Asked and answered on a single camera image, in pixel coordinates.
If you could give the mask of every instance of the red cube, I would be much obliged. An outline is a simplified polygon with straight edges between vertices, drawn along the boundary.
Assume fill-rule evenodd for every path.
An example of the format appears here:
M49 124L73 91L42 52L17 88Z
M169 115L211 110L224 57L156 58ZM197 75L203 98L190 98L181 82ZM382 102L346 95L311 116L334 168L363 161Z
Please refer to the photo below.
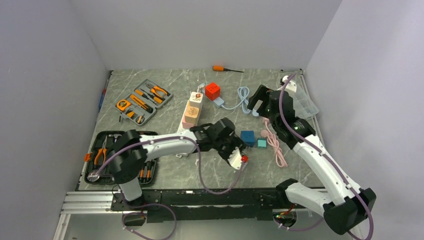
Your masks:
M221 94L221 88L220 86L216 85L215 82L212 82L211 84L207 85L204 88L204 94L208 99L211 101L215 100L217 97Z

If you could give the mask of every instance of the pink block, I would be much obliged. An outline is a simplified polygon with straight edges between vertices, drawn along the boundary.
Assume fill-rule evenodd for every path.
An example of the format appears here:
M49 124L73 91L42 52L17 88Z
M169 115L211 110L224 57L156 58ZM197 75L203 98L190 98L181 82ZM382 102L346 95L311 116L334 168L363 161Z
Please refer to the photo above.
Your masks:
M181 123L182 123L182 127L184 129L189 129L189 128L195 126L193 123L186 122L186 117L184 115L182 116L182 122Z

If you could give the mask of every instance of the blue cable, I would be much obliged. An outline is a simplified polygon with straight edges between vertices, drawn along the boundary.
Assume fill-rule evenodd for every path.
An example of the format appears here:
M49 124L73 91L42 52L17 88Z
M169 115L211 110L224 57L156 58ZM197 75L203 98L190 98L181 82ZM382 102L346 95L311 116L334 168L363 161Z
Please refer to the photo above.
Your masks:
M233 110L233 109L236 109L238 106L241 105L243 113L246 114L246 115L250 114L251 110L248 109L249 101L247 99L248 96L249 96L249 92L250 92L250 90L247 86L241 86L241 87L237 88L238 97L241 99L241 101L237 105L235 105L234 107L231 107L231 108L227 108L224 105L222 105L221 107L223 109L226 109L226 110Z

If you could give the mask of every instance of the open tool kit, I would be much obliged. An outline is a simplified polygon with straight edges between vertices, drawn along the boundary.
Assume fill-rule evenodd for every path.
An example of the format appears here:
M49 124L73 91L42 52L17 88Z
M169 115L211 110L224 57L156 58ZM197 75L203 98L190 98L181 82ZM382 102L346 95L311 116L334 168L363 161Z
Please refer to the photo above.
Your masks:
M158 135L155 131L137 131L140 135ZM110 172L110 166L107 165L98 175L98 169L107 160L110 149L119 141L124 131L101 131L95 137L91 147L91 152L86 154L84 161L87 162L85 168L84 180L88 184L94 185L114 185L115 181ZM142 186L149 185L155 178L155 172L158 165L158 159L155 158L143 164L138 175L138 182Z
M172 97L173 94L167 89L146 79L133 92L119 100L115 107L121 113L121 119L130 119L142 126Z

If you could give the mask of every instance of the orange pliers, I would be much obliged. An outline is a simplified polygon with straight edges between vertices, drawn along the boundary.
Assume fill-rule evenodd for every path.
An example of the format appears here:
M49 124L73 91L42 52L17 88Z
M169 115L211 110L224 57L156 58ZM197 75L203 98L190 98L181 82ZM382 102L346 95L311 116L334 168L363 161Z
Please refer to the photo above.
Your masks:
M150 84L150 83L146 83L145 84L146 85L146 87L148 87L149 89L150 89L150 92L151 93L153 93L156 97L158 97L158 98L160 98L160 99L162 99L162 100L165 100L165 98L164 97L162 97L158 92L162 92L162 93L164 93L166 96L169 96L170 94L167 92L167 91L165 91L163 88L161 88L160 86L153 86L152 84Z
M103 163L106 161L106 143L108 142L108 136L104 138L103 144L101 145L101 148L98 150L97 155L94 158L94 165L99 164L99 158L101 155L103 155Z

